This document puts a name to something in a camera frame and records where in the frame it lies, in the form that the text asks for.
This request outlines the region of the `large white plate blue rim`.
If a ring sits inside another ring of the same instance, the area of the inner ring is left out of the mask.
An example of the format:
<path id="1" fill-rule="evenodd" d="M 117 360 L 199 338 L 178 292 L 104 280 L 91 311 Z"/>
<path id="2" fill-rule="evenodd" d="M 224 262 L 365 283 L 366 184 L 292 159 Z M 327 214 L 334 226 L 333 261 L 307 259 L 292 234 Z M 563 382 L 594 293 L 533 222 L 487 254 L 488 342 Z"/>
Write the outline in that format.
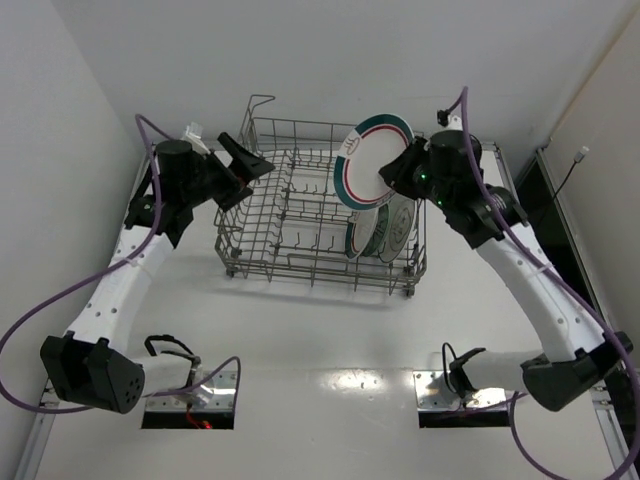
<path id="1" fill-rule="evenodd" d="M 394 261 L 403 251 L 413 229 L 416 216 L 416 202 L 396 195 L 389 202 L 389 225 L 378 250 L 382 263 Z"/>

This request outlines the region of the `small teal patterned plate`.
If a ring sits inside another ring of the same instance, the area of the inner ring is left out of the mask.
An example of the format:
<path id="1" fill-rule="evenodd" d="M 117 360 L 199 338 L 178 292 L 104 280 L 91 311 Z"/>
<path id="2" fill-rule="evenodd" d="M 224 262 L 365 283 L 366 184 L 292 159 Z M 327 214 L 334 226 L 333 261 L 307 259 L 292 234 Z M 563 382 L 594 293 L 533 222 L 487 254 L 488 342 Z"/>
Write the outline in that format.
<path id="1" fill-rule="evenodd" d="M 363 255 L 365 257 L 373 256 L 378 252 L 380 245 L 385 238 L 388 225 L 389 225 L 389 206 L 385 204 L 381 206 L 378 210 L 376 226 L 363 252 Z"/>

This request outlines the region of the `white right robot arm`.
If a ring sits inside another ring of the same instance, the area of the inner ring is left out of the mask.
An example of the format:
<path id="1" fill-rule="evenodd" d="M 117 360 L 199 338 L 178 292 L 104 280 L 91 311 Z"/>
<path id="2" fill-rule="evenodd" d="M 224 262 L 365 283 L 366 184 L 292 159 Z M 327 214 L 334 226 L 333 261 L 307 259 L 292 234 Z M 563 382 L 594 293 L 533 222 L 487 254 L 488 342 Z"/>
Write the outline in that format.
<path id="1" fill-rule="evenodd" d="M 484 182 L 481 144 L 465 135 L 461 119 L 440 110 L 437 121 L 440 131 L 415 137 L 379 174 L 395 192 L 443 212 L 503 280 L 542 345 L 541 352 L 520 353 L 474 348 L 445 367 L 445 383 L 462 399 L 501 387 L 558 412 L 610 374 L 633 344 L 624 332 L 602 327 L 589 305 L 570 295 L 517 199 Z"/>

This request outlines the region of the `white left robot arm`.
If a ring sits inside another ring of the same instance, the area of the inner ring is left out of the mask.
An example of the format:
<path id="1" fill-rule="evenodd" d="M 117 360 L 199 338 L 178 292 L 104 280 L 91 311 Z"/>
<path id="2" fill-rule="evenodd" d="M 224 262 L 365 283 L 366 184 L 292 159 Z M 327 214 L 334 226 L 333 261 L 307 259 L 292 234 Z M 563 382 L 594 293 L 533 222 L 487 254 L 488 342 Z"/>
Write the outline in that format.
<path id="1" fill-rule="evenodd" d="M 218 141 L 228 164 L 194 136 L 152 146 L 153 190 L 137 191 L 131 200 L 108 274 L 66 332 L 47 337 L 40 349 L 60 400 L 126 414 L 145 396 L 194 389 L 195 354 L 130 358 L 127 349 L 152 280 L 193 221 L 194 209 L 213 201 L 226 212 L 252 194 L 252 181 L 274 169 L 227 133 Z"/>

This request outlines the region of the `white plate green red rim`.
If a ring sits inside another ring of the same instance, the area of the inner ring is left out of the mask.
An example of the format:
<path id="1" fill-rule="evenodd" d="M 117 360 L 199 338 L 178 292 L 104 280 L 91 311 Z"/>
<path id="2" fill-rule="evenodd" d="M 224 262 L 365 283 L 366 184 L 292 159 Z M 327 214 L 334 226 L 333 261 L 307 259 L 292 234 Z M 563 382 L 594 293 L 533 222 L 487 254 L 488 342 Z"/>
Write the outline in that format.
<path id="1" fill-rule="evenodd" d="M 355 211 L 348 222 L 345 236 L 345 255 L 349 260 L 364 253 L 377 225 L 377 209 Z"/>

